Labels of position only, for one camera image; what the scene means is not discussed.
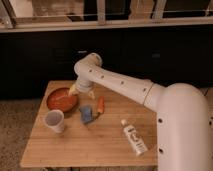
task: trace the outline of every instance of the orange object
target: orange object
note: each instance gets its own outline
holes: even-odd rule
[[[69,95],[69,88],[59,88],[54,90],[47,98],[47,107],[50,110],[59,109],[68,112],[78,102],[77,95]]]
[[[98,114],[104,113],[104,97],[103,96],[99,97],[98,99],[97,113]]]

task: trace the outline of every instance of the white bottle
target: white bottle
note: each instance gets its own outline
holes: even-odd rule
[[[124,127],[124,133],[129,140],[133,150],[136,152],[136,155],[139,156],[145,151],[148,150],[141,136],[139,136],[133,125],[127,123],[125,119],[121,120],[121,124]]]

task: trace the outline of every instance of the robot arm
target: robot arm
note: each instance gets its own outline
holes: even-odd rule
[[[76,89],[88,92],[96,82],[157,112],[159,171],[213,170],[209,110],[199,90],[188,84],[165,88],[106,71],[101,65],[95,53],[78,61],[74,67],[78,75]]]

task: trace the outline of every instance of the white cup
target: white cup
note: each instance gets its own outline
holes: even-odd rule
[[[64,113],[61,110],[51,110],[44,117],[44,124],[56,133],[64,131]]]

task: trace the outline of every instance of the wooden tabletop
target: wooden tabletop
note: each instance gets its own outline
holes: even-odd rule
[[[21,160],[22,167],[154,166],[157,165],[156,114],[138,103],[95,84],[96,99],[79,95],[75,109],[65,113],[66,129],[55,134],[43,124],[48,95],[55,89],[70,87],[72,81],[51,81],[42,100],[31,136]],[[105,97],[105,112],[84,125],[79,107],[91,105]],[[148,151],[137,157],[121,126],[127,119],[143,137]]]

